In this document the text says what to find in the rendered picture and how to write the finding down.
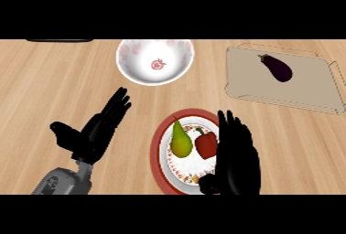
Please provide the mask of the red-rimmed floral plate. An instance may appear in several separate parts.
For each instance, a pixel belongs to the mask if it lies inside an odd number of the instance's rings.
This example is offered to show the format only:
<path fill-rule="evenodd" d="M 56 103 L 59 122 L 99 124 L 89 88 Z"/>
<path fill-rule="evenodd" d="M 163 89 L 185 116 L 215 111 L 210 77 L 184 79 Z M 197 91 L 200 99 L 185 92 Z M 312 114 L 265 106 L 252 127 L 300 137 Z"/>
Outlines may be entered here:
<path fill-rule="evenodd" d="M 149 163 L 158 187 L 170 195 L 200 195 L 198 179 L 215 173 L 216 157 L 204 159 L 195 146 L 186 157 L 179 158 L 172 154 L 175 122 L 181 122 L 194 141 L 203 134 L 219 135 L 219 120 L 212 112 L 201 109 L 181 110 L 166 117 L 151 140 Z"/>

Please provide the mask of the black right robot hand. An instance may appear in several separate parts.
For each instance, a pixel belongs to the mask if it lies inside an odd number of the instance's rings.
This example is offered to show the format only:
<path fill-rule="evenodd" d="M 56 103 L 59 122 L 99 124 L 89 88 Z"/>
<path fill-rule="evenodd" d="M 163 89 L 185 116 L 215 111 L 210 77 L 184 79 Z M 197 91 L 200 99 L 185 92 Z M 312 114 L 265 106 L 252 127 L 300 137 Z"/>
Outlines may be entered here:
<path fill-rule="evenodd" d="M 260 158 L 252 132 L 232 111 L 218 112 L 219 144 L 215 173 L 198 179 L 204 195 L 260 194 Z"/>

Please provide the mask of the white bowl with red print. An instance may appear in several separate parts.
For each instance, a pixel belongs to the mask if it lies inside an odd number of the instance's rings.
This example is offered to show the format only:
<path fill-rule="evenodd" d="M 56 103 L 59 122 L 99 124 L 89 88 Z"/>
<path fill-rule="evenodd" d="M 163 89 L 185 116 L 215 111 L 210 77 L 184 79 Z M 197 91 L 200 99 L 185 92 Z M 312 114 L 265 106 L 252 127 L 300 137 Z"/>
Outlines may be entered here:
<path fill-rule="evenodd" d="M 136 84 L 160 86 L 176 81 L 195 59 L 189 39 L 123 39 L 117 49 L 117 66 Z"/>

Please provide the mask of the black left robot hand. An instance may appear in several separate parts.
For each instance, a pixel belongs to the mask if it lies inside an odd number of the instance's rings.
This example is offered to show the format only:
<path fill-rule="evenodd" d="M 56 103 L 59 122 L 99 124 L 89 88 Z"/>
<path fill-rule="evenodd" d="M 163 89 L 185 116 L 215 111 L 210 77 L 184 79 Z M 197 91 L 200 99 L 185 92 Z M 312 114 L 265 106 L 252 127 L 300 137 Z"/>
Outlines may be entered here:
<path fill-rule="evenodd" d="M 81 131 L 73 129 L 62 122 L 50 124 L 56 144 L 71 151 L 71 158 L 76 161 L 93 165 L 102 159 L 115 129 L 130 107 L 127 89 L 120 87 L 102 111 L 93 115 Z"/>

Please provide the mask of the green pear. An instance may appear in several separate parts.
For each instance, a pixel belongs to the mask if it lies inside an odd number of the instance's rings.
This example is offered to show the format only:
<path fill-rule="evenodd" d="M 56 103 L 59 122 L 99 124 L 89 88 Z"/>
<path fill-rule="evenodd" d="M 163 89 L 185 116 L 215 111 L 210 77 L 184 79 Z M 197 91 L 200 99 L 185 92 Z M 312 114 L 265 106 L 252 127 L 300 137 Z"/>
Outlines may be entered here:
<path fill-rule="evenodd" d="M 173 124 L 170 151 L 173 155 L 176 155 L 179 158 L 184 158 L 191 154 L 192 148 L 194 145 L 191 137 L 182 128 L 179 119 L 176 119 Z"/>

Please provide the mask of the dark purple eggplant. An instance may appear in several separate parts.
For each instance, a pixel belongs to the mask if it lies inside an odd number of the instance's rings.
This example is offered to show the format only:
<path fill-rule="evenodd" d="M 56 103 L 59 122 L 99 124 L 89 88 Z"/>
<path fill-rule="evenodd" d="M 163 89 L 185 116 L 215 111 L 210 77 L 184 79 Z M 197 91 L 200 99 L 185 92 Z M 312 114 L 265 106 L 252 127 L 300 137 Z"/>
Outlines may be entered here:
<path fill-rule="evenodd" d="M 275 79 L 280 82 L 287 82 L 293 77 L 290 66 L 275 57 L 268 54 L 259 55 L 259 59 Z"/>

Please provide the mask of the red bell pepper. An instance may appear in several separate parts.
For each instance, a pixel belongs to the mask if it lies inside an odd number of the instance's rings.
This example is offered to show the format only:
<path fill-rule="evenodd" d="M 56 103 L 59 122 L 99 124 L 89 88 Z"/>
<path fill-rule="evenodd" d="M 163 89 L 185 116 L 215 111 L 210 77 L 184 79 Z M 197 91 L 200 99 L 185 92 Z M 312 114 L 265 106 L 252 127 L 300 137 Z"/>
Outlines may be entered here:
<path fill-rule="evenodd" d="M 216 156 L 218 140 L 213 132 L 203 133 L 195 139 L 197 152 L 203 159 Z"/>

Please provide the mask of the beige cutting board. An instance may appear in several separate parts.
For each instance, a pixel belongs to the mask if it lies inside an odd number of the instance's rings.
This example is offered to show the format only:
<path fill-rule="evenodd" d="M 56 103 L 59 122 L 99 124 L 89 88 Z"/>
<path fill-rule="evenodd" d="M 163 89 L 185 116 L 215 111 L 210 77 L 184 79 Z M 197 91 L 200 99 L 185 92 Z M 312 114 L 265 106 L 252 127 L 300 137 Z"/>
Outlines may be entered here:
<path fill-rule="evenodd" d="M 346 113 L 331 64 L 318 56 L 229 47 L 226 73 L 226 94 L 235 99 Z"/>

